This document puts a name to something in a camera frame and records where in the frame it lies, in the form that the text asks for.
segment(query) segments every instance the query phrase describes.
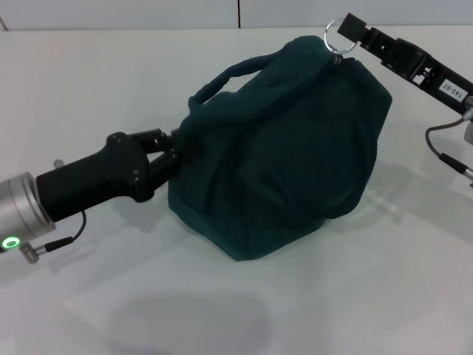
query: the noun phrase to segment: screw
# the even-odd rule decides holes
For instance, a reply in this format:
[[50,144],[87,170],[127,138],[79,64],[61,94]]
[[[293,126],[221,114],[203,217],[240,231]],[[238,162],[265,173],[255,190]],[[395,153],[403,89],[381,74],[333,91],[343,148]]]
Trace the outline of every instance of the screw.
[[64,166],[64,162],[61,159],[54,160],[54,163],[52,163],[54,166],[54,169],[59,169]]

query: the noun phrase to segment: teal fabric bag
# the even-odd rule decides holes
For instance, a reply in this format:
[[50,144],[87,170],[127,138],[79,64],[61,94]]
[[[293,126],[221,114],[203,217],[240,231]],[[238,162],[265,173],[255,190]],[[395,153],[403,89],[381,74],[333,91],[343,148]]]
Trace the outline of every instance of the teal fabric bag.
[[314,36],[234,65],[189,99],[175,146],[202,151],[169,181],[169,207],[235,260],[263,257],[357,206],[391,102],[360,62],[336,64]]

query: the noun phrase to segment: metal ring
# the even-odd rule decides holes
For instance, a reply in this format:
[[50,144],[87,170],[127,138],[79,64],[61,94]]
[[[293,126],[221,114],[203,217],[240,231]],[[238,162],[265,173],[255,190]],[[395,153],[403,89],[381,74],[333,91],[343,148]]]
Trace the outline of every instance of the metal ring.
[[358,42],[355,42],[354,44],[352,44],[352,46],[350,48],[347,48],[345,50],[337,50],[332,44],[328,43],[327,41],[327,32],[328,30],[334,25],[334,24],[338,24],[339,22],[343,22],[345,20],[345,18],[337,18],[336,20],[333,20],[332,22],[330,22],[327,26],[327,28],[325,28],[325,31],[324,31],[324,43],[325,43],[325,46],[328,48],[328,50],[330,52],[332,52],[333,54],[347,54],[348,52],[351,52],[353,50],[353,48],[356,47],[357,43]]

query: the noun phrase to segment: cable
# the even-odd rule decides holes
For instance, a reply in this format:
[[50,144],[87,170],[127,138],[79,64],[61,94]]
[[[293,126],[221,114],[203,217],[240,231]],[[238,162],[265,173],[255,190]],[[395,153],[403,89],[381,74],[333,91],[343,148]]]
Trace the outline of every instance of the cable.
[[73,240],[76,240],[77,238],[79,238],[82,232],[84,231],[84,229],[86,228],[86,224],[87,224],[86,212],[82,211],[81,214],[82,214],[82,226],[79,228],[79,231],[75,234],[75,236],[72,237]]
[[427,141],[427,145],[429,146],[430,150],[432,150],[435,155],[440,157],[439,151],[436,150],[436,148],[434,148],[434,146],[432,145],[432,142],[430,141],[430,132],[440,131],[441,129],[448,129],[448,128],[456,127],[456,126],[461,125],[463,122],[465,122],[465,120],[463,120],[461,118],[460,120],[455,121],[451,124],[442,124],[441,126],[430,127],[428,130],[426,130],[426,141]]
[[63,239],[55,240],[54,242],[44,244],[43,249],[46,253],[49,253],[50,251],[53,251],[53,250],[62,248],[63,246],[67,246],[71,243],[74,243],[77,240],[77,238],[79,238],[81,236],[81,234],[84,231],[84,229],[86,228],[86,224],[87,224],[86,212],[82,211],[81,214],[82,214],[82,226],[79,228],[79,231],[75,234],[75,236],[74,237],[66,237],[66,238],[63,238]]

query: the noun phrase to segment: white table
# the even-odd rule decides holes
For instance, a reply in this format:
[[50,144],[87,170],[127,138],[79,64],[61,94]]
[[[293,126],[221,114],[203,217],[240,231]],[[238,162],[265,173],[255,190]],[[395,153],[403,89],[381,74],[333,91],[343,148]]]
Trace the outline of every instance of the white table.
[[[473,79],[473,27],[382,30]],[[0,180],[92,154],[116,131],[168,132],[226,67],[321,33],[2,33]],[[236,263],[170,213],[166,188],[141,205],[109,201],[88,211],[76,243],[36,265],[18,251],[1,256],[0,354],[471,354],[473,190],[423,139],[458,116],[369,53],[353,55],[394,102],[352,214]],[[473,165],[464,128],[434,142]],[[40,242],[79,225],[70,218]]]

